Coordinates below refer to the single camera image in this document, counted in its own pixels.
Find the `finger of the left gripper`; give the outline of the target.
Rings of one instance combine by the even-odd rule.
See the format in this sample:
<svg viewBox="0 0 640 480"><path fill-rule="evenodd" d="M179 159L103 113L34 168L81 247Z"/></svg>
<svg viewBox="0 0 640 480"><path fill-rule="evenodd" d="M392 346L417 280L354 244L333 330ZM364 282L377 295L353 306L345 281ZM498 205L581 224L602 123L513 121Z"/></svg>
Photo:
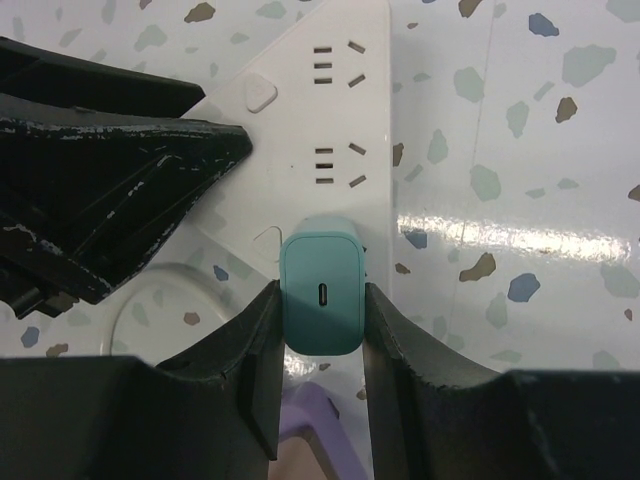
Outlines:
<svg viewBox="0 0 640 480"><path fill-rule="evenodd" d="M239 126L1 124L1 298L101 302L252 151Z"/></svg>
<svg viewBox="0 0 640 480"><path fill-rule="evenodd" d="M205 98L194 83L115 68L1 39L1 92L60 108L179 118Z"/></svg>

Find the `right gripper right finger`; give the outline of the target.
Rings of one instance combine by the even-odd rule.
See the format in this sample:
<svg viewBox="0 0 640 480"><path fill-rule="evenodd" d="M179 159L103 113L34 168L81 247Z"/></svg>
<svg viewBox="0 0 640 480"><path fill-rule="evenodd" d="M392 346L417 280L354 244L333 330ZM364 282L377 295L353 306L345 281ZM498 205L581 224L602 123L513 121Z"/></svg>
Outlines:
<svg viewBox="0 0 640 480"><path fill-rule="evenodd" d="M366 287L363 359L378 479L635 479L639 375L499 373Z"/></svg>

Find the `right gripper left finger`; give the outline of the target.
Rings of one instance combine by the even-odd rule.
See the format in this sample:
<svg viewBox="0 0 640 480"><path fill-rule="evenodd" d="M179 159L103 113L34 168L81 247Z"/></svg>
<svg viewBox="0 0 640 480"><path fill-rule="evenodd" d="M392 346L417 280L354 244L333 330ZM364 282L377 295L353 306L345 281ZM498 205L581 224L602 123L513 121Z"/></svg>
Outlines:
<svg viewBox="0 0 640 480"><path fill-rule="evenodd" d="M277 456L282 298L149 365L133 356L5 359L5 479L264 479Z"/></svg>

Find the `purple power strip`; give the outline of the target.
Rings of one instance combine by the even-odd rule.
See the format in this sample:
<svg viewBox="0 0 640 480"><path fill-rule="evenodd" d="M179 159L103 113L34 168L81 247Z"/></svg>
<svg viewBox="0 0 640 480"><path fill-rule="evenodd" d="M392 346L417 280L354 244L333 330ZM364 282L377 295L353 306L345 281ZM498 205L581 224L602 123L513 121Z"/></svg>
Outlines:
<svg viewBox="0 0 640 480"><path fill-rule="evenodd" d="M371 447L365 412L315 382L283 391L279 444L306 440L328 479L371 479Z"/></svg>

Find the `teal plug adapter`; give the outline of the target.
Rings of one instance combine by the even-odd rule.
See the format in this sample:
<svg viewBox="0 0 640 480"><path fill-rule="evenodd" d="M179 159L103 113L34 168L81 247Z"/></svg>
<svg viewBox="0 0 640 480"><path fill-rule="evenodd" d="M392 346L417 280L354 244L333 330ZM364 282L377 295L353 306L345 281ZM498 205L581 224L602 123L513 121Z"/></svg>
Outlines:
<svg viewBox="0 0 640 480"><path fill-rule="evenodd" d="M279 255L284 339L308 356L342 356L362 343L365 251L355 224L336 215L301 221Z"/></svg>

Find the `white triangular power strip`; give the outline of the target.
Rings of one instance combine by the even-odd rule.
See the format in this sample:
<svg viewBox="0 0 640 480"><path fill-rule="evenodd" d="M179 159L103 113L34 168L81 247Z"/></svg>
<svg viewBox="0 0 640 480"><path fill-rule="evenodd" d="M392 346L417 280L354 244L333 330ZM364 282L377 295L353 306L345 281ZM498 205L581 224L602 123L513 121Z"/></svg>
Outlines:
<svg viewBox="0 0 640 480"><path fill-rule="evenodd" d="M341 216L364 247L365 284L388 288L390 33L387 2L326 1L192 109L243 127L253 145L192 210L203 234L280 283L299 223Z"/></svg>

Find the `pink plug adapter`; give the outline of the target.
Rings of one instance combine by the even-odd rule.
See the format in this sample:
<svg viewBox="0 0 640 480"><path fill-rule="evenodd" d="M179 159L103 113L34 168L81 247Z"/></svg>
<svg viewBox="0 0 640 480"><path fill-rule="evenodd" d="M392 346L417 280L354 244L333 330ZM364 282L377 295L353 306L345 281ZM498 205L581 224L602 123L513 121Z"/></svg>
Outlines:
<svg viewBox="0 0 640 480"><path fill-rule="evenodd" d="M278 458L269 463L269 480L327 480L309 443L300 437L281 442Z"/></svg>

